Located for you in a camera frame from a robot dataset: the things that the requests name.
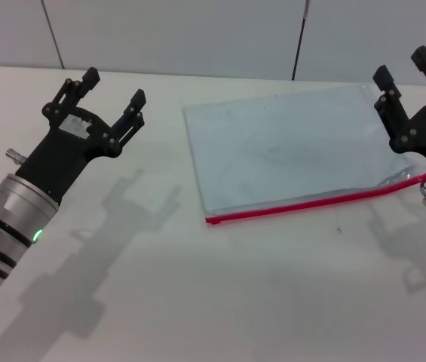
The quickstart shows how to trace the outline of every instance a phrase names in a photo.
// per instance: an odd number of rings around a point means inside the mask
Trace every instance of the white label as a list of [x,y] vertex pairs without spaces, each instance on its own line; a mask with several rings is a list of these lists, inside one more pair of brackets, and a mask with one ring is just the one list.
[[74,115],[67,115],[60,125],[59,129],[76,135],[77,137],[86,140],[90,134],[87,129],[92,125],[92,122],[87,122]]

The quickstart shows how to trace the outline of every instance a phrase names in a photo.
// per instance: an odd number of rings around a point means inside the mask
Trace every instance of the green led light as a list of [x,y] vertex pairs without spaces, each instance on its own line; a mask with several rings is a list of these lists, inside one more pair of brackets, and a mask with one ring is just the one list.
[[43,232],[43,230],[38,230],[35,235],[33,236],[33,241],[37,241],[38,237],[40,236],[40,234]]

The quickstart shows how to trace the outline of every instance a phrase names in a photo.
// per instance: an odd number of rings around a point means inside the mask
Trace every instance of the table surface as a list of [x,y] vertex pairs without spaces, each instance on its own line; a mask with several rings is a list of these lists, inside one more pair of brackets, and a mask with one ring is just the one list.
[[[0,179],[82,71],[0,68]],[[340,84],[101,73],[110,124],[138,87],[145,127],[89,164],[0,288],[0,362],[426,361],[426,209],[396,194],[208,226],[184,106]],[[413,115],[426,87],[400,87]]]

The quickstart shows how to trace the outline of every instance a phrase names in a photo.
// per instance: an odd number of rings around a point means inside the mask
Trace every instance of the transparent plastic bag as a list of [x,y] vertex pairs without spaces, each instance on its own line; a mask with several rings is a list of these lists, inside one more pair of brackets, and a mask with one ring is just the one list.
[[321,206],[418,182],[426,169],[391,151],[375,101],[370,86],[354,85],[185,109],[206,220]]

